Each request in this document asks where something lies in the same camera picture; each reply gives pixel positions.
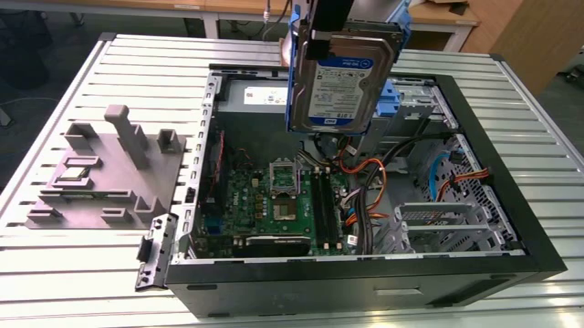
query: hard drive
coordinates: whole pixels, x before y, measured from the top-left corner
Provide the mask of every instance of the hard drive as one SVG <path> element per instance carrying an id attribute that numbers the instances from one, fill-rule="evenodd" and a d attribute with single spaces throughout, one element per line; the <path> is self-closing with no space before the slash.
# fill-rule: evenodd
<path id="1" fill-rule="evenodd" d="M 348 23 L 333 35 L 329 57 L 308 60 L 306 28 L 301 24 L 292 73 L 289 130 L 365 133 L 401 48 L 401 29 L 395 23 Z"/>

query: wd label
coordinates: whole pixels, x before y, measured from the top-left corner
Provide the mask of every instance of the wd label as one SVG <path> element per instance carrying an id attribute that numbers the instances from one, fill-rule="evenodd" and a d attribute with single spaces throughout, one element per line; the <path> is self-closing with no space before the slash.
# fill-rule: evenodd
<path id="1" fill-rule="evenodd" d="M 313 85 L 309 117 L 316 124 L 345 125 L 358 114 L 364 91 L 361 81 L 369 77 L 373 60 L 334 57 L 320 60 Z"/>
<path id="2" fill-rule="evenodd" d="M 288 87 L 248 87 L 244 92 L 245 105 L 286 105 Z"/>

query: metal slotted table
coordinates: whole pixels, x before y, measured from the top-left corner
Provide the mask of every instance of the metal slotted table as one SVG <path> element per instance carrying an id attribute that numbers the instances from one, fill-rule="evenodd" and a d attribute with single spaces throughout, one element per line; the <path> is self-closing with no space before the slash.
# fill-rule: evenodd
<path id="1" fill-rule="evenodd" d="M 280 64 L 278 44 L 118 35 L 91 51 L 0 195 L 3 327 L 579 327 L 584 313 L 584 161 L 507 64 L 488 55 L 405 51 L 396 72 L 455 77 L 548 232 L 568 271 L 463 308 L 198 320 L 173 294 L 134 292 L 142 230 L 30 230 L 23 224 L 68 144 L 72 121 L 109 132 L 125 104 L 145 132 L 173 128 L 193 150 L 210 63 Z M 197 152 L 186 153 L 183 164 Z M 186 169 L 177 182 L 187 179 Z M 177 186 L 174 198 L 185 198 Z"/>

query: green circuit board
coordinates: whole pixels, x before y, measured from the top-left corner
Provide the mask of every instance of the green circuit board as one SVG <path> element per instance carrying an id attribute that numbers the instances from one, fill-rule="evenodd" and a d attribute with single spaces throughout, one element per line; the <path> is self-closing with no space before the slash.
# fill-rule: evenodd
<path id="1" fill-rule="evenodd" d="M 289 172 L 274 172 L 274 180 L 281 183 L 281 186 L 293 185 L 293 178 Z M 230 172 L 226 213 L 222 218 L 206 217 L 206 226 L 213 226 L 213 229 L 209 229 L 209 246 L 214 249 L 213 257 L 231 257 L 226 242 L 229 236 L 288 234 L 312 239 L 312 255 L 314 256 L 345 254 L 346 250 L 337 249 L 337 245 L 332 245 L 329 249 L 317 247 L 309 172 L 301 171 L 298 183 L 300 194 L 296 197 L 273 198 L 269 169 L 237 169 Z M 345 176 L 332 174 L 330 185 L 333 192 L 340 192 L 346 188 Z M 338 231 L 341 233 L 341 220 L 338 220 Z"/>

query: blue cable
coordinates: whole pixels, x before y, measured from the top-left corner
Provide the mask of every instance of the blue cable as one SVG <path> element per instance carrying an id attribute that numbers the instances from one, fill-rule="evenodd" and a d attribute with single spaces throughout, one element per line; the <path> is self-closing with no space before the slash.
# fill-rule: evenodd
<path id="1" fill-rule="evenodd" d="M 436 191 L 436 169 L 439 168 L 439 164 L 441 162 L 443 159 L 447 159 L 451 156 L 449 153 L 441 153 L 435 161 L 432 162 L 432 166 L 431 166 L 431 175 L 428 176 L 428 188 L 431 190 L 431 197 L 432 200 L 436 199 L 437 197 L 437 191 Z"/>

